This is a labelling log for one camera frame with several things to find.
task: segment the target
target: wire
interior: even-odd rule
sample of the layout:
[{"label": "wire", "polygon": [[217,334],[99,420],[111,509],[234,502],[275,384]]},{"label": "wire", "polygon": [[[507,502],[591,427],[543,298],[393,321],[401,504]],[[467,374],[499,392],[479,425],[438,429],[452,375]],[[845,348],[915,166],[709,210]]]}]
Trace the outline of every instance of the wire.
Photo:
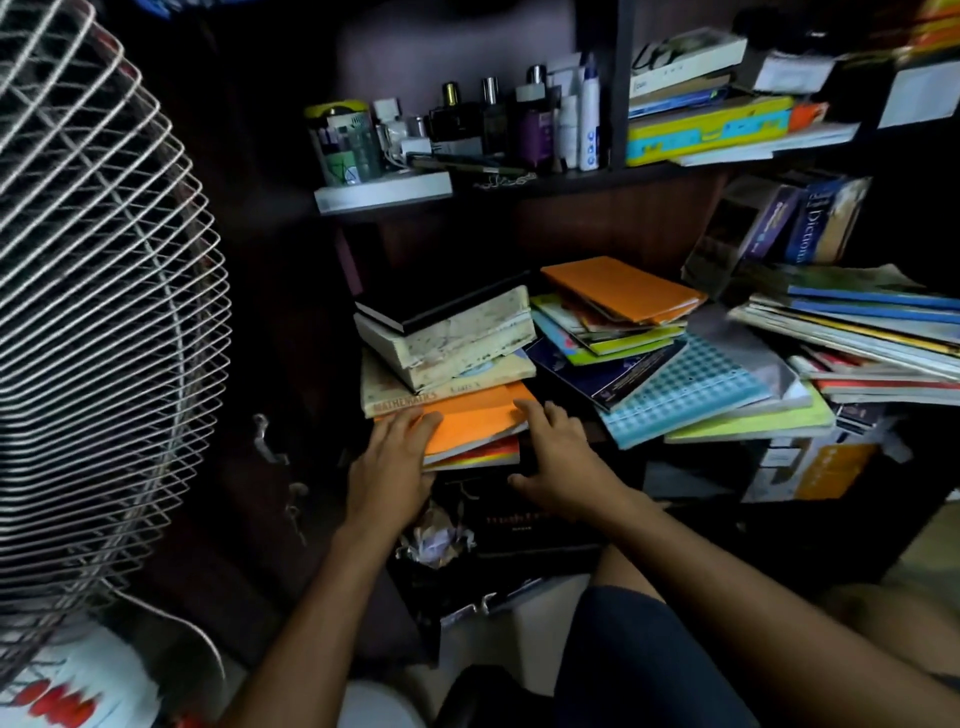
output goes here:
[{"label": "wire", "polygon": [[158,617],[164,617],[166,619],[179,622],[180,624],[186,627],[189,627],[198,635],[200,635],[200,639],[202,639],[206,643],[206,646],[210,648],[210,652],[213,653],[214,660],[217,661],[217,668],[220,670],[220,689],[222,691],[222,695],[225,699],[225,702],[227,701],[227,669],[224,667],[224,658],[220,655],[220,650],[217,649],[217,645],[213,643],[213,640],[210,639],[209,635],[207,635],[203,629],[198,627],[192,621],[177,617],[176,615],[172,615],[169,612],[164,612],[159,607],[155,607],[153,604],[146,602],[143,599],[139,599],[136,596],[130,596],[128,594],[124,594],[119,589],[117,589],[112,584],[110,584],[106,579],[104,579],[104,584],[107,585],[107,588],[113,594],[126,599],[131,604],[136,604],[138,607],[141,607],[142,609],[145,609],[148,612],[152,612]]}]

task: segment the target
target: person's right hand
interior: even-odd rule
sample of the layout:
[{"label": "person's right hand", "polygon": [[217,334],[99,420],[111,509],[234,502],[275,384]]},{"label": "person's right hand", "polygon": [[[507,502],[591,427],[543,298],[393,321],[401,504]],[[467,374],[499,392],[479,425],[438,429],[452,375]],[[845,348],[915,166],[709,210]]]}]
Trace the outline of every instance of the person's right hand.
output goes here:
[{"label": "person's right hand", "polygon": [[626,486],[587,443],[576,417],[549,401],[515,400],[530,423],[540,472],[513,474],[510,484],[538,506],[572,521],[590,521],[616,501]]}]

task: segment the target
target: cabinet door handle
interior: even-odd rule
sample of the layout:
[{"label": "cabinet door handle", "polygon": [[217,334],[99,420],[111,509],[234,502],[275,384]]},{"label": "cabinet door handle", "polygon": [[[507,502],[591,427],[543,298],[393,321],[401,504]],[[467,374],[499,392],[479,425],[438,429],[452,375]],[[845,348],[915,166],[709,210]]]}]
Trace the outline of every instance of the cabinet door handle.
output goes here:
[{"label": "cabinet door handle", "polygon": [[290,458],[286,453],[274,453],[267,445],[267,427],[270,426],[270,420],[266,415],[257,412],[253,415],[253,423],[256,425],[256,436],[253,437],[253,446],[256,451],[263,455],[263,459],[273,465],[290,465]]}]

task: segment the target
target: white bottle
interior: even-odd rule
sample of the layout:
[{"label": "white bottle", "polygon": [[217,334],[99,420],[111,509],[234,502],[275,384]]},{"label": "white bottle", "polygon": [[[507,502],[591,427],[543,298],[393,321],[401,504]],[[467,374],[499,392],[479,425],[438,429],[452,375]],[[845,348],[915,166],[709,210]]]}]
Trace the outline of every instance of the white bottle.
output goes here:
[{"label": "white bottle", "polygon": [[600,166],[600,79],[591,53],[580,87],[580,168]]},{"label": "white bottle", "polygon": [[557,119],[557,159],[566,160],[567,169],[580,166],[580,100],[577,96],[565,96],[560,100],[560,116]]}]

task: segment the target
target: yellow book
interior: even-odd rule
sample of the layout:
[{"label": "yellow book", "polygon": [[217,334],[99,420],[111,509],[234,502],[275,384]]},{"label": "yellow book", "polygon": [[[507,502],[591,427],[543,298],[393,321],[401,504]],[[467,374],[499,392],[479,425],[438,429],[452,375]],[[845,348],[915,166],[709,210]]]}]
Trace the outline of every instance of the yellow book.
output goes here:
[{"label": "yellow book", "polygon": [[896,333],[895,331],[887,331],[882,328],[872,328],[872,327],[863,327],[858,324],[850,324],[846,321],[837,321],[835,319],[826,319],[822,316],[811,316],[806,313],[799,313],[797,311],[786,310],[783,308],[775,308],[773,306],[764,305],[762,303],[751,302],[751,306],[755,308],[762,309],[764,311],[770,311],[778,316],[783,316],[790,319],[798,319],[800,321],[808,321],[811,324],[818,324],[820,326],[838,328],[841,331],[850,331],[852,333],[859,333],[864,336],[873,336],[875,339],[883,339],[885,341],[893,341],[898,344],[905,344],[908,347],[917,347],[918,349],[926,349],[928,352],[937,352],[944,353],[948,356],[960,356],[960,347],[951,346],[950,344],[941,344],[936,341],[928,341],[927,339],[918,339],[915,336],[907,336],[903,333]]},{"label": "yellow book", "polygon": [[816,429],[833,426],[833,411],[810,382],[804,382],[804,387],[811,397],[811,403],[807,407],[742,417],[731,417],[731,413],[711,417],[695,425],[675,429],[667,433],[663,441],[681,445],[725,440],[766,440],[780,437],[779,433],[786,431],[790,431],[795,437],[825,434],[817,432]]},{"label": "yellow book", "polygon": [[791,96],[728,99],[707,109],[643,116],[627,133],[627,166],[776,139],[787,132]]}]

